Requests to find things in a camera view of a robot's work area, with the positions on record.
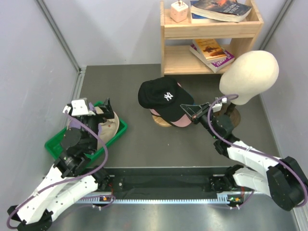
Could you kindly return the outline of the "lavender cap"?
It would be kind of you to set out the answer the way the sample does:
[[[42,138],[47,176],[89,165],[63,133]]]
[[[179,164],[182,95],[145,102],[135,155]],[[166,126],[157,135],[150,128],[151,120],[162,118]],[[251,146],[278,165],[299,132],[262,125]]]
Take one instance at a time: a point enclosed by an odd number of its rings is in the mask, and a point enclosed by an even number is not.
[[[73,100],[71,104],[68,104],[67,106],[69,107],[68,114],[75,119],[74,121],[69,118],[67,129],[82,129],[83,127],[81,124],[84,124],[97,135],[100,134],[102,128],[98,120],[98,111],[94,104],[89,103],[86,98],[83,98],[79,100]]]

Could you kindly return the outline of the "light pink baseball cap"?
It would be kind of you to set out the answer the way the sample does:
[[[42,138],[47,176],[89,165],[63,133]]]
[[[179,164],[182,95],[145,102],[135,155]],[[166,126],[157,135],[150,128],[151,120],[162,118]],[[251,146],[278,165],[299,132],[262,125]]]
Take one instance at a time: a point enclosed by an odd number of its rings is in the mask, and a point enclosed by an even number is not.
[[[166,83],[162,81],[150,81],[150,93],[154,98],[151,106],[152,115],[162,117],[166,122],[176,127],[186,127],[191,120],[181,109],[181,104],[189,104],[189,93],[179,83]]]

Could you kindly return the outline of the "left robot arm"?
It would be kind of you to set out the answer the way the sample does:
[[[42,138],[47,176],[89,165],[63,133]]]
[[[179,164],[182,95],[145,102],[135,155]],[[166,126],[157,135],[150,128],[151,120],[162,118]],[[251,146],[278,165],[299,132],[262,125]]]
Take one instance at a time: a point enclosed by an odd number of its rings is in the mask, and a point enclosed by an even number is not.
[[[89,168],[90,155],[100,143],[104,157],[108,150],[101,139],[101,124],[115,117],[110,99],[95,106],[86,98],[73,100],[63,110],[69,124],[60,142],[61,153],[39,186],[21,204],[8,210],[7,227],[18,231],[46,231],[59,215],[76,201],[96,190],[108,188],[110,175],[99,166]]]

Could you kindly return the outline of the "blue baseball cap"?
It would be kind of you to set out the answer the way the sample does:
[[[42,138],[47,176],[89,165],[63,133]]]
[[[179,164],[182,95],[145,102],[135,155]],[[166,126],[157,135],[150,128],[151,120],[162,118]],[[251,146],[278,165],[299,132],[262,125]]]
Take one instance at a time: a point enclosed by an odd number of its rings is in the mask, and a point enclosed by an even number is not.
[[[191,95],[189,95],[189,97],[188,97],[188,103],[194,104],[194,98]]]

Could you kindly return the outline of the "black hat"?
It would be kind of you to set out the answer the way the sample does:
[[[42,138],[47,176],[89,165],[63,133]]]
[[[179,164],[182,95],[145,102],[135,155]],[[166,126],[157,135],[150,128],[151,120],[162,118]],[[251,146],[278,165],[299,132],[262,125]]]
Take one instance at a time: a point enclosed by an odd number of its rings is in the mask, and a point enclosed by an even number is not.
[[[165,121],[177,122],[185,112],[182,104],[194,104],[193,97],[172,77],[160,77],[141,84],[138,102],[145,109],[155,110]]]

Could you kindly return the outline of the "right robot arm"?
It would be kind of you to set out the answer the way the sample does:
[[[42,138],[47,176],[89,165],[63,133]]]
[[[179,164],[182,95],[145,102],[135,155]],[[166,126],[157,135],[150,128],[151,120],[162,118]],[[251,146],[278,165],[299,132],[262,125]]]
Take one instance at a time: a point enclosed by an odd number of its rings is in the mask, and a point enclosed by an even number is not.
[[[250,188],[269,196],[286,211],[308,202],[308,179],[294,158],[270,156],[245,144],[233,135],[230,115],[214,115],[209,103],[181,104],[180,107],[194,124],[202,124],[211,134],[220,155],[239,163],[224,174],[224,183],[229,190]]]

